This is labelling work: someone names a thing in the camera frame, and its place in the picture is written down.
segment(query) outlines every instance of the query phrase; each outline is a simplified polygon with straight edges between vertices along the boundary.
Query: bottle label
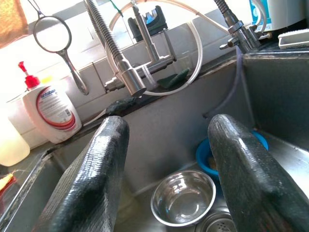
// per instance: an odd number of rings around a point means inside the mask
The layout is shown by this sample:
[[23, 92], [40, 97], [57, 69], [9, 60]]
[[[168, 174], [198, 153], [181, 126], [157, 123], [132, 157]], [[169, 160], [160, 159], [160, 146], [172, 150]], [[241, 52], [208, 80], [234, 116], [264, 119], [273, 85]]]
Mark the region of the bottle label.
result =
[[44, 88], [37, 96], [36, 106], [46, 123], [58, 130], [72, 130], [76, 118], [70, 110], [70, 100], [65, 93], [59, 93], [53, 87]]

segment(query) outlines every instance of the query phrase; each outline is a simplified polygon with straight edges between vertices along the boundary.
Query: water filter faucet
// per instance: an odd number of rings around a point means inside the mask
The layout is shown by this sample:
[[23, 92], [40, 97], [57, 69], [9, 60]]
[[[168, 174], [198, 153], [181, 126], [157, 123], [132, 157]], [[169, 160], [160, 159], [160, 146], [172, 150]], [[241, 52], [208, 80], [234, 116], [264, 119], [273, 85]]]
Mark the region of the water filter faucet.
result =
[[228, 32], [232, 36], [227, 44], [220, 46], [220, 49], [222, 50], [237, 45], [242, 53], [247, 53], [258, 48], [261, 45], [259, 42], [261, 33], [255, 32], [257, 26], [251, 25], [248, 28], [245, 28], [243, 22], [238, 20], [236, 15], [229, 9], [225, 0], [214, 1], [228, 25]]

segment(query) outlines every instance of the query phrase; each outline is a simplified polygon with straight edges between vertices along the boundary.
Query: red pump cap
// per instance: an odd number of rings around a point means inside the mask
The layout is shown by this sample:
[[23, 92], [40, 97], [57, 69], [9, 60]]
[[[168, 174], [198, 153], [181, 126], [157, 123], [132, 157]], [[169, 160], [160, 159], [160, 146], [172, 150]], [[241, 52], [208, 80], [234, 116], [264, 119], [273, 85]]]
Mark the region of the red pump cap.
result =
[[19, 62], [18, 67], [26, 74], [25, 83], [28, 89], [32, 89], [40, 84], [40, 81], [36, 76], [28, 74], [23, 61]]

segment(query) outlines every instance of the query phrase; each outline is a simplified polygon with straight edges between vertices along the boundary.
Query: white bottle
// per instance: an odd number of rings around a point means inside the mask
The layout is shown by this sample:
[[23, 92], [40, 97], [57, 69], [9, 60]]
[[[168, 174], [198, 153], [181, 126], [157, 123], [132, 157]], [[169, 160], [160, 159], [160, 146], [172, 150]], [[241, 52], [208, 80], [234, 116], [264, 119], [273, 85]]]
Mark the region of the white bottle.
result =
[[72, 137], [82, 127], [77, 112], [64, 91], [54, 86], [40, 85], [37, 77], [28, 75], [23, 62], [28, 92], [23, 96], [26, 112], [44, 137], [54, 144]]
[[26, 158], [30, 147], [3, 112], [4, 109], [1, 109], [0, 164], [9, 167]]

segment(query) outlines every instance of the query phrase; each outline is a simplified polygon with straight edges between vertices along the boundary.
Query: plastic jug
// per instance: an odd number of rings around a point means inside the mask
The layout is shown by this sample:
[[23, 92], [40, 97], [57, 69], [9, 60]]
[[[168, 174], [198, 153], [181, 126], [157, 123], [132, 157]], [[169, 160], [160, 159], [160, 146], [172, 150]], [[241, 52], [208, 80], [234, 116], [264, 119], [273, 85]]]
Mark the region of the plastic jug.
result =
[[3, 110], [0, 111], [0, 164], [12, 166], [30, 153], [30, 147], [21, 137]]

